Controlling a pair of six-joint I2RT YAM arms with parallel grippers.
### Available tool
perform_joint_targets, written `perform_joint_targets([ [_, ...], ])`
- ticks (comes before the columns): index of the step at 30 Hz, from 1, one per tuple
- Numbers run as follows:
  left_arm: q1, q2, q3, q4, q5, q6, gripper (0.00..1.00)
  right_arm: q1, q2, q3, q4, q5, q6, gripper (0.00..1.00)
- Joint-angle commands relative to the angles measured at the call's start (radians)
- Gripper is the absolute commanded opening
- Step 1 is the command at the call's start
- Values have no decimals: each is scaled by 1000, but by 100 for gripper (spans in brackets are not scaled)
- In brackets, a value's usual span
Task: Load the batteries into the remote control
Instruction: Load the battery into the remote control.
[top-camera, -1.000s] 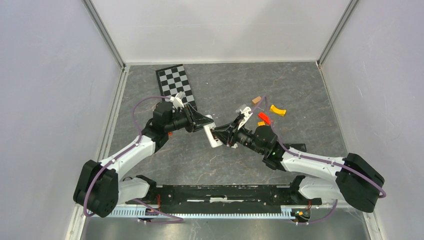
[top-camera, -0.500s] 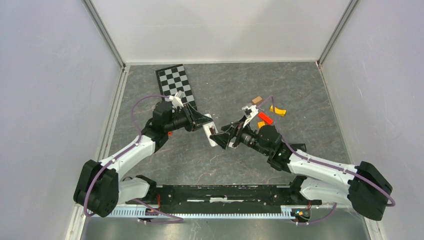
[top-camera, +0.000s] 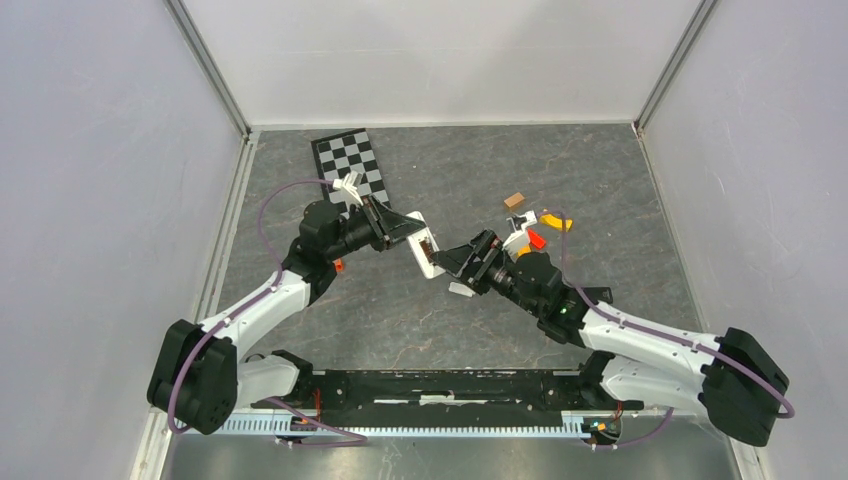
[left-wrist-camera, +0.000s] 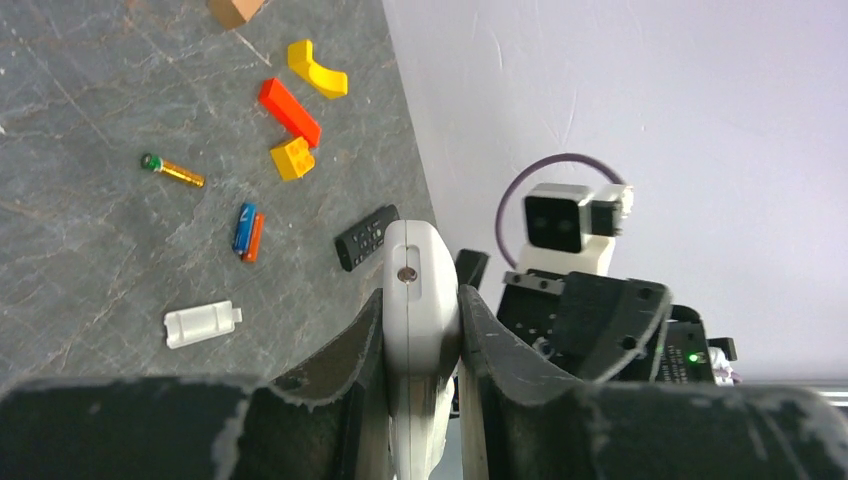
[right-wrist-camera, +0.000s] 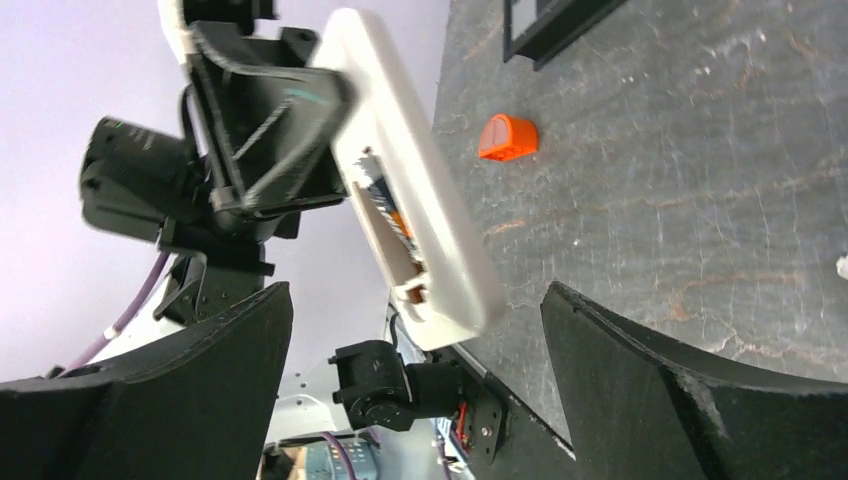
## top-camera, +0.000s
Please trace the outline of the white battery cover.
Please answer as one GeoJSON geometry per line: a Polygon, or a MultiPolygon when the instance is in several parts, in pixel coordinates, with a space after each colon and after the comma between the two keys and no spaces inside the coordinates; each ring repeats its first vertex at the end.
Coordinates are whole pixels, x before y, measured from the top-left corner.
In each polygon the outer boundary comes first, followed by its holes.
{"type": "Polygon", "coordinates": [[[471,289],[470,287],[463,285],[461,283],[457,283],[457,282],[451,282],[449,284],[448,290],[451,293],[461,295],[461,296],[464,296],[464,297],[468,297],[468,298],[471,298],[475,295],[475,292],[474,292],[473,289],[471,289]]]}

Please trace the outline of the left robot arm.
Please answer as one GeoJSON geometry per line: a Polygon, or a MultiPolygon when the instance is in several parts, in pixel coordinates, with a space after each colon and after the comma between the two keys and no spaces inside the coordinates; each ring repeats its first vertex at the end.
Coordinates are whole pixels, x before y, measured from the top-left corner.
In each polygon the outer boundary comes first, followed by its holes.
{"type": "Polygon", "coordinates": [[[327,200],[309,204],[278,269],[247,297],[194,324],[173,323],[164,335],[146,399],[165,412],[175,433],[218,430],[236,409],[269,397],[306,405],[313,379],[271,354],[245,362],[247,351],[288,317],[315,303],[336,279],[335,261],[364,247],[382,252],[426,229],[372,196],[347,215],[327,200]]]}

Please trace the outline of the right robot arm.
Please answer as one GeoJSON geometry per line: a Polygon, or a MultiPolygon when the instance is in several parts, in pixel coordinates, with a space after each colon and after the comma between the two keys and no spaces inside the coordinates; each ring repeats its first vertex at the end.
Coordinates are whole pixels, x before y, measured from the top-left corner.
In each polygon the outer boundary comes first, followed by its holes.
{"type": "Polygon", "coordinates": [[[628,314],[606,302],[606,289],[568,283],[544,252],[512,259],[491,230],[431,259],[475,293],[494,291],[531,314],[550,339],[591,350],[577,382],[591,408],[611,401],[688,411],[755,447],[796,414],[788,376],[745,330],[698,333],[628,314]]]}

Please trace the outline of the white remote control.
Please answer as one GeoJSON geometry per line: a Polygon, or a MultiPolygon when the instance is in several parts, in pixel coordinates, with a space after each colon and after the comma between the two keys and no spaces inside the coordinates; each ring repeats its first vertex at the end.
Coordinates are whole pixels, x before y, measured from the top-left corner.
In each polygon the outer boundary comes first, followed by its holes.
{"type": "MultiPolygon", "coordinates": [[[[408,216],[425,224],[423,215],[420,211],[412,211],[408,213],[408,216]]],[[[437,266],[432,260],[432,254],[439,251],[440,248],[438,247],[434,235],[426,224],[421,230],[408,236],[406,241],[423,276],[426,279],[432,280],[444,273],[444,269],[437,266]]]]}

